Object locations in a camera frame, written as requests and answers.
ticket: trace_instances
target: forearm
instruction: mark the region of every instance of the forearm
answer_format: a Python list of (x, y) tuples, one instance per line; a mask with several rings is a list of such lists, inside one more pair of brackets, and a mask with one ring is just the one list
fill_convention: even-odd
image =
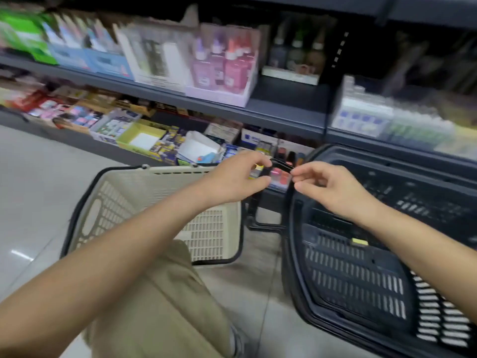
[(477, 322), (477, 252), (384, 204), (358, 222), (413, 271)]
[(24, 285), (0, 305), (0, 353), (60, 355), (208, 204), (201, 188), (186, 187)]

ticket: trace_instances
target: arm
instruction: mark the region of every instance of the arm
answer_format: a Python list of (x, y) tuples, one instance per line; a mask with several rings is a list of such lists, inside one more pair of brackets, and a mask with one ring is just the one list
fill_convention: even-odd
[(311, 162), (292, 170), (296, 191), (369, 230), (427, 283), (477, 322), (477, 252), (381, 203), (342, 166)]
[(199, 181), (88, 242), (0, 304), (0, 357), (58, 357), (200, 212), (264, 189), (249, 180), (259, 152), (231, 157)]

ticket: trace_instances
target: blue box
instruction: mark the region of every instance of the blue box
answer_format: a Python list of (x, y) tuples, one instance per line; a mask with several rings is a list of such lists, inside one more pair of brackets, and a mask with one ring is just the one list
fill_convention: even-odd
[(51, 54), (59, 65), (82, 71), (98, 72), (96, 66), (90, 61), (85, 49), (48, 43)]
[(93, 49), (86, 49), (86, 53), (98, 70), (97, 72), (134, 80), (125, 56)]

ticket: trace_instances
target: hand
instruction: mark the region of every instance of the hand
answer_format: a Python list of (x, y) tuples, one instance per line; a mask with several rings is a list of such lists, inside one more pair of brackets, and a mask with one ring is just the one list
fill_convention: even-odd
[(383, 206), (343, 166), (309, 162), (294, 168), (291, 174), (296, 191), (355, 223), (364, 224)]
[(251, 170), (259, 166), (271, 167), (271, 161), (260, 152), (246, 151), (227, 158), (199, 180), (200, 188), (208, 193), (210, 206), (242, 199), (265, 189), (271, 181), (270, 176), (249, 179)]

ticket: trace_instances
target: gray floor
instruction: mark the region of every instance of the gray floor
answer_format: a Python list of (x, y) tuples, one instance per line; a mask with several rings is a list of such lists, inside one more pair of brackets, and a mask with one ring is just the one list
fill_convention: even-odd
[[(75, 204), (103, 168), (121, 164), (0, 126), (0, 300), (57, 261)], [(260, 210), (276, 223), (277, 213)], [(246, 230), (242, 256), (199, 273), (256, 357), (375, 357), (304, 323), (284, 296), (279, 236)], [(62, 357), (90, 357), (80, 338)]]

